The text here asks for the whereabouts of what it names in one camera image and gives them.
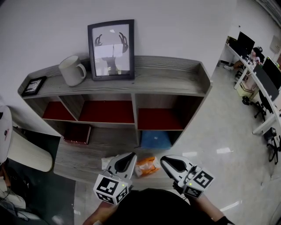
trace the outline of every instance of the white shoe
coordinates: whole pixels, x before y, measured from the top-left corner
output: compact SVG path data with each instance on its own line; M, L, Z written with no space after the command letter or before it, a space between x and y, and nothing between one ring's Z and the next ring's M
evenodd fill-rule
M233 69L234 69L233 66L224 65L223 67L224 67L225 69L227 69L227 70L233 70Z

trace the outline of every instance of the white cylinder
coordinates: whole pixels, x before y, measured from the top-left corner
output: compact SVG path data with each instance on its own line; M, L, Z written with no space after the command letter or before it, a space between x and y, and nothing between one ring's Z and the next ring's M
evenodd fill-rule
M8 158L28 167L48 172L53 159L49 152L39 148L13 131Z

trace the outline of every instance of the red book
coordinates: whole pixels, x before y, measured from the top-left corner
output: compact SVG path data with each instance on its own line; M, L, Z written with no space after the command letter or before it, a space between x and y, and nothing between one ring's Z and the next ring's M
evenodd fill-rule
M87 145L91 129L89 124L69 123L65 130L64 141Z

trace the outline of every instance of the framed deer picture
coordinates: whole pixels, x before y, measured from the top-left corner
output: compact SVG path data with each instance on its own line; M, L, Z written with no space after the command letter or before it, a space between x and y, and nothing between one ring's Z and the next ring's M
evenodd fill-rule
M88 25L93 80L134 79L134 20Z

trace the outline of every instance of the mug handle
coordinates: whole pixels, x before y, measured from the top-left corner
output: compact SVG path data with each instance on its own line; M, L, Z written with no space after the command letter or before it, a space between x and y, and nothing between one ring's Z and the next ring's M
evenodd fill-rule
M80 67L83 70L84 76L81 77L81 79L84 79L87 75L87 71L86 71L85 67L81 63L79 63L76 67Z

